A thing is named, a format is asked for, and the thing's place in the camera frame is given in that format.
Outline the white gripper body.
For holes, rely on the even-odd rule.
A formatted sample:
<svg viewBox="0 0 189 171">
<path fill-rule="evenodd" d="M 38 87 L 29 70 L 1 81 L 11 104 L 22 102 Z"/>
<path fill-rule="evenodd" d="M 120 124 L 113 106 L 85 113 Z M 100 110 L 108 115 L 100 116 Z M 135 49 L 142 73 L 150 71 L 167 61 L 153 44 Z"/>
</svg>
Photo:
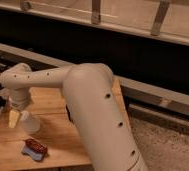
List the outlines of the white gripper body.
<svg viewBox="0 0 189 171">
<path fill-rule="evenodd" d="M 31 98 L 25 98 L 22 100 L 14 100 L 12 98 L 9 98 L 9 104 L 12 109 L 22 111 L 24 110 L 31 102 Z"/>
</svg>

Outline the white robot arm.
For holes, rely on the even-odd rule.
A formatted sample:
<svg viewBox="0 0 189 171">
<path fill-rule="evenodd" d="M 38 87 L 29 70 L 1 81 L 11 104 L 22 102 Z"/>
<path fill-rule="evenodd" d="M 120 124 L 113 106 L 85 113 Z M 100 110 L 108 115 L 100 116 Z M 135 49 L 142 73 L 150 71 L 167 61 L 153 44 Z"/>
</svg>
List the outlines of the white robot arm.
<svg viewBox="0 0 189 171">
<path fill-rule="evenodd" d="M 95 171 L 148 171 L 131 127 L 113 94 L 114 76 L 102 63 L 33 71 L 20 63 L 0 75 L 13 108 L 29 102 L 31 87 L 62 90 L 68 111 Z"/>
</svg>

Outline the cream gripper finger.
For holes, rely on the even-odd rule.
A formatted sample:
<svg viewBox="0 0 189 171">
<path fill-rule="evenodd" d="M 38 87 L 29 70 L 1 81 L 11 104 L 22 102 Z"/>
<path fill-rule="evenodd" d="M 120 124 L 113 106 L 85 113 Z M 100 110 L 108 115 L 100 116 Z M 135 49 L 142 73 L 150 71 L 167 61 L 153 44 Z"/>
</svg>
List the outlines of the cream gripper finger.
<svg viewBox="0 0 189 171">
<path fill-rule="evenodd" d="M 11 110 L 9 112 L 9 127 L 10 128 L 16 127 L 20 116 L 21 116 L 21 113 L 18 110 Z"/>
</svg>

